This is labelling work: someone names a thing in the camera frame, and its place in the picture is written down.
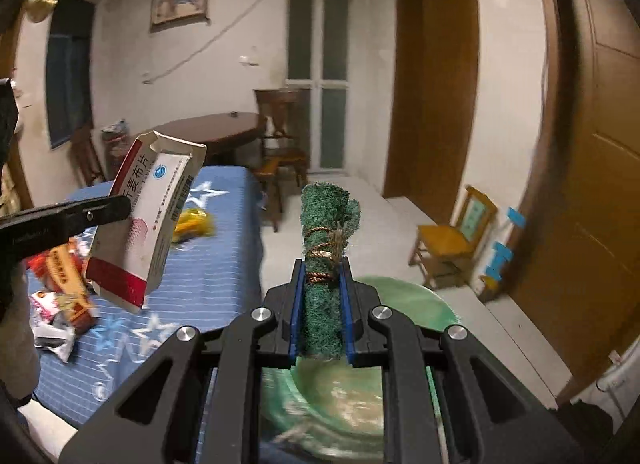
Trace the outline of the gloved left hand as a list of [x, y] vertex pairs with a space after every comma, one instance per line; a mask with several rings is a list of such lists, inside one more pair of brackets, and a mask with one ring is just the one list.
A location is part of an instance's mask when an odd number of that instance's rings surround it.
[[21, 262], [11, 270], [1, 270], [1, 381], [18, 403], [27, 401], [38, 386], [40, 372], [27, 291]]

